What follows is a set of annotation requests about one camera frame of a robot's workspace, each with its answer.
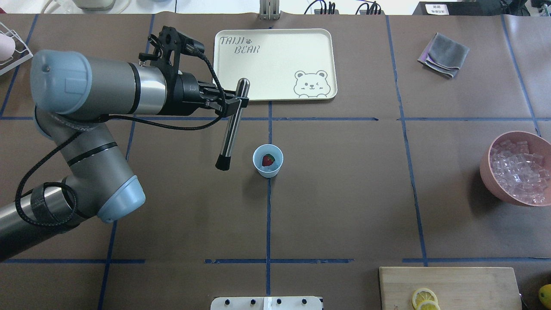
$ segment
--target dish rack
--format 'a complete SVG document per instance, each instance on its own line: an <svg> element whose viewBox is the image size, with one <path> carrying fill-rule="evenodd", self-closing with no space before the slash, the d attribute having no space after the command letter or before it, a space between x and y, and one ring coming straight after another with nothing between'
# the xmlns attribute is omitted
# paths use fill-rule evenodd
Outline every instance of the dish rack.
<svg viewBox="0 0 551 310"><path fill-rule="evenodd" d="M7 60L0 62L0 76L10 71L11 69L21 65L23 62L31 59L33 53L29 50L29 47L21 39L21 37L14 31L10 30L6 25L0 22L0 33L13 38L15 41L15 52Z"/></svg>

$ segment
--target folded cloth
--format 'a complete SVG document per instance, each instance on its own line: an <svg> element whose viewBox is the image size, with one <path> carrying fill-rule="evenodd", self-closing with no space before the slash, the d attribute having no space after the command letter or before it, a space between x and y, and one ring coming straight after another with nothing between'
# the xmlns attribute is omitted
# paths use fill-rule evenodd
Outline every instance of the folded cloth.
<svg viewBox="0 0 551 310"><path fill-rule="evenodd" d="M417 61L445 77L453 78L463 66L469 50L463 44L436 33Z"/></svg>

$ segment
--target wooden cutting board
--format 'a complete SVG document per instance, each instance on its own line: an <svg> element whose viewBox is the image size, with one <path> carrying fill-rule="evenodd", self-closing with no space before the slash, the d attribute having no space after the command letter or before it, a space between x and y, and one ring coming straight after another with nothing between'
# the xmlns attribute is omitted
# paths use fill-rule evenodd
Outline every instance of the wooden cutting board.
<svg viewBox="0 0 551 310"><path fill-rule="evenodd" d="M382 310L412 310L412 294L431 289L441 310L521 310L513 268L380 267Z"/></svg>

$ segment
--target lemon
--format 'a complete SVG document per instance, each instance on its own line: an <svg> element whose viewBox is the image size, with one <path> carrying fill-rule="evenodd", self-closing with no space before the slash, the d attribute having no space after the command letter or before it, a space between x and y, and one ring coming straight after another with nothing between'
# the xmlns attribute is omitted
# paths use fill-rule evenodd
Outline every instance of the lemon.
<svg viewBox="0 0 551 310"><path fill-rule="evenodd" d="M542 286L539 289L538 297L545 308L551 309L551 284Z"/></svg>
<svg viewBox="0 0 551 310"><path fill-rule="evenodd" d="M436 294L434 294L434 292L429 290L428 288L422 287L416 290L415 292L413 292L412 305L414 309L417 309L417 305L419 305L424 301L434 301L434 303L438 305L438 298L436 298Z"/></svg>
<svg viewBox="0 0 551 310"><path fill-rule="evenodd" d="M432 300L425 300L424 302L417 305L415 310L440 310L438 303Z"/></svg>

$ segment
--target bear face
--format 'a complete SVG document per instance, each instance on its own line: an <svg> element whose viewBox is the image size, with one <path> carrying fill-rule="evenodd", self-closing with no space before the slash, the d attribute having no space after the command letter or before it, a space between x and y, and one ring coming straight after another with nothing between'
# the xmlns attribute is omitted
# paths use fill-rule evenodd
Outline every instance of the bear face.
<svg viewBox="0 0 551 310"><path fill-rule="evenodd" d="M319 70L316 73L295 73L295 93L299 98L327 98L331 87L327 83L327 72Z"/></svg>

